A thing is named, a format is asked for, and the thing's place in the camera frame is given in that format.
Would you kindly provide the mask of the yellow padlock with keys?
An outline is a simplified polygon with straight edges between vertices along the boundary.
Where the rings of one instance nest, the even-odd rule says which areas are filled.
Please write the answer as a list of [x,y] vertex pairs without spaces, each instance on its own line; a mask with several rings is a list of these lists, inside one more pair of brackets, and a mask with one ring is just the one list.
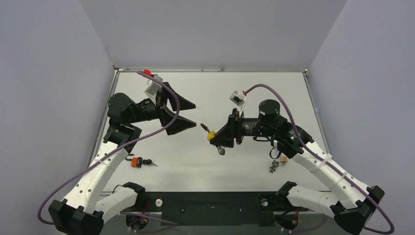
[[[208,132],[207,140],[210,141],[213,137],[215,137],[216,133],[213,130],[210,130],[205,124],[201,123],[200,126]],[[217,148],[217,152],[219,155],[224,156],[226,151],[223,147],[219,145],[214,145]]]

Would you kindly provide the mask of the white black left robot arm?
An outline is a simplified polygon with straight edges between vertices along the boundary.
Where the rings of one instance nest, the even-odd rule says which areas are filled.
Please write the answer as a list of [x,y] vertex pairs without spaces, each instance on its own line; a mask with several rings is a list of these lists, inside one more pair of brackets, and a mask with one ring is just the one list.
[[97,156],[87,172],[78,177],[75,187],[60,201],[48,208],[55,228],[67,235],[98,235],[104,224],[132,208],[139,211],[146,204],[145,188],[132,182],[124,183],[114,194],[101,199],[100,195],[120,163],[132,152],[141,135],[138,122],[159,120],[168,135],[196,126],[196,123],[176,115],[196,105],[178,95],[168,82],[151,84],[148,96],[139,103],[124,93],[114,94],[108,102],[109,128]]

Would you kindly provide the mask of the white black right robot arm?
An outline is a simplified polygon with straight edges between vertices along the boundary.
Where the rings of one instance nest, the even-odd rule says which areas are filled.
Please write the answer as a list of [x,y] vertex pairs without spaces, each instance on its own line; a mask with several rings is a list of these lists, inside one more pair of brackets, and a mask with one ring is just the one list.
[[266,99],[259,104],[257,118],[245,118],[234,108],[227,123],[218,131],[210,131],[210,144],[232,148],[244,137],[269,138],[283,156],[300,164],[327,188],[328,192],[311,190],[295,182],[286,182],[276,195],[282,209],[307,208],[335,220],[346,232],[359,235],[373,215],[385,192],[378,186],[368,186],[340,167],[312,137],[300,127],[294,129],[280,115],[280,104]]

